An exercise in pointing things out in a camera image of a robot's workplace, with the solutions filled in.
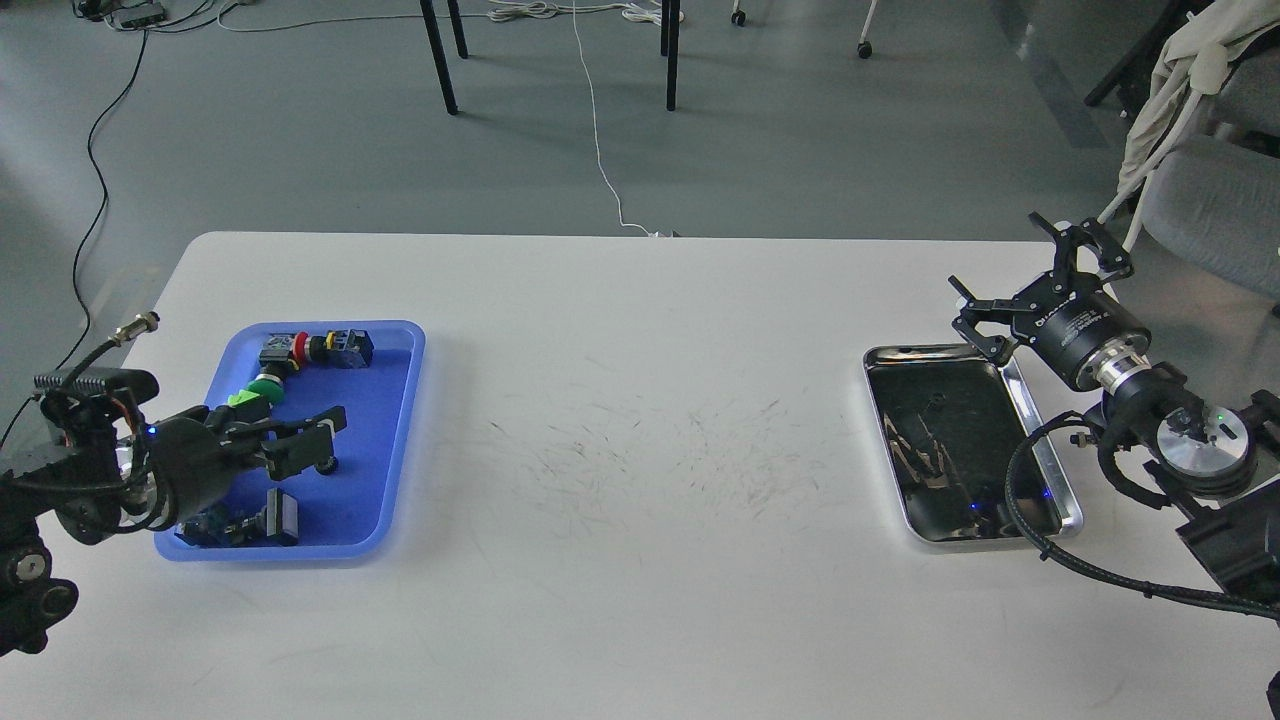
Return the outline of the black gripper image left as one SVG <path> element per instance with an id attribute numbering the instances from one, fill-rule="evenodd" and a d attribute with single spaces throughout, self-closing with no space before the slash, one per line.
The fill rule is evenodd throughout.
<path id="1" fill-rule="evenodd" d="M 179 413 L 148 428 L 150 471 L 165 500 L 160 527 L 173 527 L 223 500 L 234 478 L 251 468 L 262 465 L 271 480 L 314 469 L 335 457 L 333 436 L 347 428 L 343 405 L 294 420 L 273 418 L 269 404 L 227 409 L 230 420 L 224 413 Z"/>

